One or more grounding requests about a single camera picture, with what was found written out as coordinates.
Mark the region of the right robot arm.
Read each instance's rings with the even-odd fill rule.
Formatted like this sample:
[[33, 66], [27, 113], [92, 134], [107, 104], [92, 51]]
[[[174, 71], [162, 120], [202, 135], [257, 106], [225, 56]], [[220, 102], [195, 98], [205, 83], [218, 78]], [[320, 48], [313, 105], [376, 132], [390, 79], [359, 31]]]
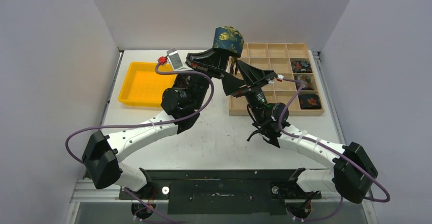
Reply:
[[377, 183], [378, 173], [361, 145], [333, 143], [296, 128], [287, 121], [288, 106], [268, 102], [262, 90], [271, 81], [287, 79], [273, 70], [261, 70], [243, 61], [237, 61], [236, 66], [242, 78], [232, 95], [245, 97], [255, 127], [252, 134], [259, 134], [268, 144], [297, 152], [325, 166], [324, 170], [299, 169], [294, 180], [288, 183], [291, 196], [301, 198], [307, 192], [331, 191], [352, 203], [373, 200], [367, 193]]

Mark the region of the yellow plastic tray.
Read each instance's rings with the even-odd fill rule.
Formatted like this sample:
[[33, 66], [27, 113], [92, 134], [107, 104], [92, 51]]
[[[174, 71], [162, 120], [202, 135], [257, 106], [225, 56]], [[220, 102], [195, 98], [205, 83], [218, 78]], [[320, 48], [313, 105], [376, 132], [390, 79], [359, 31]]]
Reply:
[[155, 63], [132, 62], [118, 96], [119, 102], [128, 106], [160, 107], [163, 92], [172, 87], [176, 75], [160, 75], [155, 68]]

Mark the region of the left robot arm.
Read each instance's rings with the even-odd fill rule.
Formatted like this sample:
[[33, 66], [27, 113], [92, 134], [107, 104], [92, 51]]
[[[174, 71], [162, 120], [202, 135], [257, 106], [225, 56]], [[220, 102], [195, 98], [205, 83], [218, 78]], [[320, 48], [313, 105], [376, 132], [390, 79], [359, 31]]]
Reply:
[[144, 169], [132, 167], [124, 160], [135, 151], [160, 139], [189, 130], [214, 95], [213, 78], [227, 80], [231, 61], [237, 61], [241, 49], [213, 47], [204, 52], [189, 53], [182, 61], [177, 50], [169, 50], [154, 66], [157, 79], [174, 76], [171, 88], [161, 97], [162, 111], [153, 118], [132, 125], [110, 125], [110, 134], [103, 127], [92, 127], [92, 134], [82, 154], [85, 166], [96, 189], [117, 185], [133, 192], [139, 199], [151, 195], [152, 185]]

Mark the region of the blue yellow floral tie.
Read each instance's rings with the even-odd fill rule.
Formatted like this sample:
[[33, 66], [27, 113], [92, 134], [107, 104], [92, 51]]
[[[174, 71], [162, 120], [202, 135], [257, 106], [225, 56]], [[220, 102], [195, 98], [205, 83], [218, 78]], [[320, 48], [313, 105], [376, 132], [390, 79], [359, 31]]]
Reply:
[[221, 26], [215, 29], [212, 47], [233, 54], [229, 63], [230, 74], [238, 74], [237, 61], [241, 58], [244, 43], [243, 35], [232, 26]]

